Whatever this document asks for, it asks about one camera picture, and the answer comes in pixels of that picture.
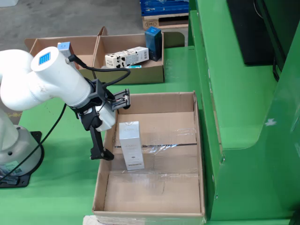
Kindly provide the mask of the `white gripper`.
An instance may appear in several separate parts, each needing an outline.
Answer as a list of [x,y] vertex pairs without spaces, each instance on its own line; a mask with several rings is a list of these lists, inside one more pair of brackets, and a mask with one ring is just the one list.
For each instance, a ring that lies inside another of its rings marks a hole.
[[114,155],[103,146],[102,136],[99,131],[106,131],[115,124],[115,111],[105,103],[96,106],[90,113],[84,113],[85,109],[77,110],[77,117],[86,131],[90,131],[93,147],[91,148],[91,160],[104,159],[113,160]]

